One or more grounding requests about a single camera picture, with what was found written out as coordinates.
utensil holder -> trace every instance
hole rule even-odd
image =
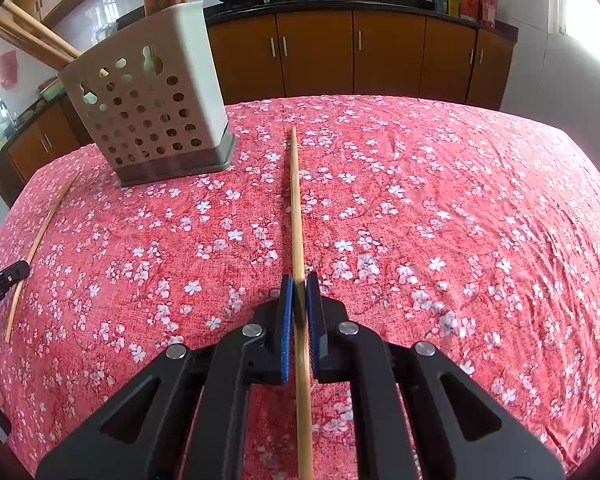
[[[202,2],[167,7],[59,73],[123,186],[225,170],[228,129]]]

faucet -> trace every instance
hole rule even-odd
[[[13,119],[13,117],[11,117],[11,113],[10,113],[9,109],[7,108],[7,105],[4,103],[4,101],[0,101],[0,110],[7,112],[7,117],[11,121],[11,124],[16,123],[16,121]]]

table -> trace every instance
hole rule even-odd
[[[231,168],[122,189],[95,145],[39,170],[0,230],[32,263],[13,343],[9,444],[33,471],[164,347],[245,323],[291,270],[288,130],[304,254],[324,294],[388,341],[426,339],[574,468],[600,438],[600,174],[560,130],[411,98],[227,108]],[[254,387],[244,477],[296,475],[294,388]],[[350,392],[313,386],[315,477],[355,478]]]

black countertop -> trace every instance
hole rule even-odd
[[[496,21],[496,27],[493,30],[471,20],[435,12],[433,3],[428,0],[250,0],[241,4],[218,4],[205,7],[204,13],[206,24],[214,25],[272,12],[297,12],[300,10],[388,10],[391,12],[406,12],[458,23],[465,27],[484,28],[513,43],[518,41],[518,29],[508,23]],[[138,7],[118,19],[118,30],[142,18],[144,18],[144,7]]]
[[[43,113],[45,113],[49,108],[51,108],[56,102],[58,102],[62,97],[66,95],[65,91],[60,92],[57,96],[55,96],[48,103],[44,102],[42,97],[38,99],[35,103],[33,103],[29,108],[27,108],[19,117],[16,124],[9,126],[5,131],[5,136],[7,137],[7,142],[0,148],[0,157],[3,156],[9,147],[15,142],[15,140],[20,136],[22,132],[24,132],[27,128],[29,128]],[[33,115],[29,117],[26,121],[20,121],[20,117],[22,117],[28,110],[33,111]]]

metal screw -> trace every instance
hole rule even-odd
[[[338,325],[338,330],[344,335],[356,335],[360,327],[353,321],[343,321]]]
[[[187,353],[187,347],[176,343],[167,348],[167,357],[169,359],[182,359]]]
[[[262,334],[262,327],[257,323],[249,323],[242,327],[242,335],[247,337],[257,337]]]
[[[424,355],[426,357],[432,356],[436,353],[436,347],[427,341],[418,341],[415,348],[417,354]]]

